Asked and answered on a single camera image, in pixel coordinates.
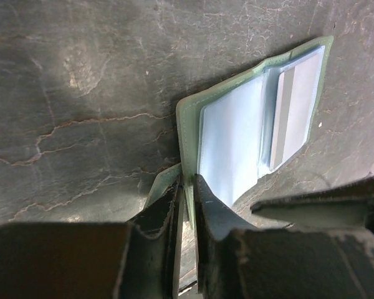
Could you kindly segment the white magnetic stripe card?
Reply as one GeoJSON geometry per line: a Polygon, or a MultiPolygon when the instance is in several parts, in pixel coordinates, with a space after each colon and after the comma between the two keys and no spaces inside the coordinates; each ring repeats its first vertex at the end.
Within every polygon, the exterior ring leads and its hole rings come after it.
{"type": "Polygon", "coordinates": [[[295,155],[307,141],[321,63],[320,54],[302,58],[284,67],[278,77],[271,171],[295,155]]]}

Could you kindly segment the green card holder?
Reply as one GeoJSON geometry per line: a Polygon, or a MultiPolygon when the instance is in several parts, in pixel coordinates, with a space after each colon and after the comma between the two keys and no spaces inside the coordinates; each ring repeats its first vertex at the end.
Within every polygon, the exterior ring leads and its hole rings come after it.
{"type": "Polygon", "coordinates": [[[181,161],[156,176],[146,204],[157,201],[171,180],[182,176],[189,219],[194,222],[195,175],[201,175],[213,194],[231,207],[260,178],[278,170],[269,169],[278,77],[297,60],[322,56],[308,141],[332,44],[331,36],[315,38],[180,100],[176,127],[181,161]]]}

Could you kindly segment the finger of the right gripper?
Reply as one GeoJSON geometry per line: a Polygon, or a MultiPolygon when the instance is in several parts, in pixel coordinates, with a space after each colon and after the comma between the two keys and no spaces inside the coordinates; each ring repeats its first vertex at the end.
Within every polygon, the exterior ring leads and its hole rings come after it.
{"type": "Polygon", "coordinates": [[[257,216],[311,227],[365,227],[374,232],[374,176],[251,206],[257,216]]]}

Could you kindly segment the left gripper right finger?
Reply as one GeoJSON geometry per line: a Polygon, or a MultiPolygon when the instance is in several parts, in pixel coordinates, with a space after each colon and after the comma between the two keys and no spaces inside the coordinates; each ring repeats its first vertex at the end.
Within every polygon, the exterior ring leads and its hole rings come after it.
{"type": "Polygon", "coordinates": [[[260,229],[194,178],[198,290],[204,298],[374,298],[374,232],[260,229]]]}

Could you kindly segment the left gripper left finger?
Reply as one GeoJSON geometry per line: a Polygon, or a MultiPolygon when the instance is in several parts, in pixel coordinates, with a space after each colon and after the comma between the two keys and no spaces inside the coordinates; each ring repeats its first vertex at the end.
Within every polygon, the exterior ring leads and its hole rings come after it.
{"type": "Polygon", "coordinates": [[[182,187],[126,222],[0,226],[0,298],[176,298],[182,187]]]}

